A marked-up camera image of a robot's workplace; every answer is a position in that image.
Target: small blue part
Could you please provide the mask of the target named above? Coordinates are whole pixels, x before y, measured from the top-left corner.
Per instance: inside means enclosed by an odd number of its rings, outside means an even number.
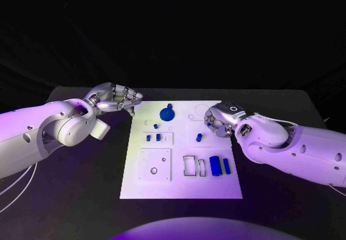
[[[225,174],[231,174],[229,161],[227,158],[224,158],[224,165],[225,165]]]
[[[196,136],[196,141],[201,142],[201,140],[202,140],[202,133],[199,133]]]
[[[218,156],[209,157],[211,160],[211,173],[214,176],[221,176],[222,175],[222,165],[221,165],[221,160]]]
[[[168,108],[165,108],[162,111],[160,111],[160,119],[163,121],[170,121],[173,118],[175,118],[175,111],[173,111],[173,106],[172,104],[169,103],[168,104]]]

